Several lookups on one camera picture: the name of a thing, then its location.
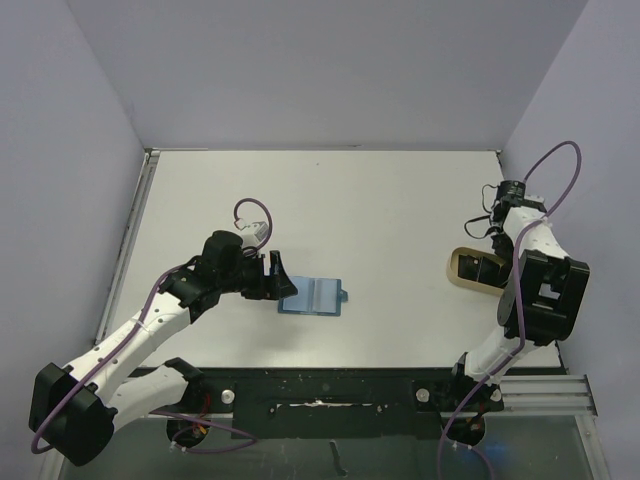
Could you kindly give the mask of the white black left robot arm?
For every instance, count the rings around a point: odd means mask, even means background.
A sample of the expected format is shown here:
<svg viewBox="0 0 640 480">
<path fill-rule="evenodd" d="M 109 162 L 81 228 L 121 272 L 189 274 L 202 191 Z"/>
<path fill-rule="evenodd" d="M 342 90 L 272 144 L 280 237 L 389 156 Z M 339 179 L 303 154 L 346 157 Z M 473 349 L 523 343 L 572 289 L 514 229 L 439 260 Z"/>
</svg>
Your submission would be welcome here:
<svg viewBox="0 0 640 480">
<path fill-rule="evenodd" d="M 170 268 L 154 283 L 142 309 L 85 354 L 36 375 L 28 425 L 31 450 L 57 450 L 76 466 L 93 460 L 122 426 L 159 408 L 190 411 L 204 395 L 204 375 L 180 358 L 132 378 L 172 336 L 214 308 L 222 295 L 277 301 L 298 290 L 281 254 L 248 254 L 242 237 L 218 230 L 201 254 Z"/>
</svg>

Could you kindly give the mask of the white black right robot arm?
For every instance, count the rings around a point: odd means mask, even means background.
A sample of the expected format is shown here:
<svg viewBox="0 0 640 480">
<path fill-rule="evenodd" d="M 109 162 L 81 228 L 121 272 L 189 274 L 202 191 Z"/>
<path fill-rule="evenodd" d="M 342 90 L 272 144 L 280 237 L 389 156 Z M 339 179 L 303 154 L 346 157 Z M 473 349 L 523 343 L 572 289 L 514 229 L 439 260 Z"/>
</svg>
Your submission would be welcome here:
<svg viewBox="0 0 640 480">
<path fill-rule="evenodd" d="M 445 384 L 459 409 L 478 401 L 479 383 L 498 384 L 526 355 L 568 338 L 590 277 L 589 266 L 560 246 L 543 200 L 527 195 L 524 182 L 501 182 L 484 217 L 491 252 L 459 247 L 446 268 L 452 284 L 499 298 L 496 327 L 461 356 Z"/>
</svg>

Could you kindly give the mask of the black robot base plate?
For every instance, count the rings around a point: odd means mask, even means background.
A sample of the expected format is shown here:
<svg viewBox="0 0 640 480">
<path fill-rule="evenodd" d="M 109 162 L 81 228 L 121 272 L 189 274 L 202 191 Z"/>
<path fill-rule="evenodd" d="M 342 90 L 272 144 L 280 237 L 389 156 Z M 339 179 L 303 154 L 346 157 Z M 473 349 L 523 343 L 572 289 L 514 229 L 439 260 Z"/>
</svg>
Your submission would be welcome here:
<svg viewBox="0 0 640 480">
<path fill-rule="evenodd" d="M 456 409 L 479 416 L 504 407 L 494 388 L 474 392 L 457 369 L 203 368 L 194 378 L 169 411 L 228 414 L 260 440 L 433 440 Z"/>
</svg>

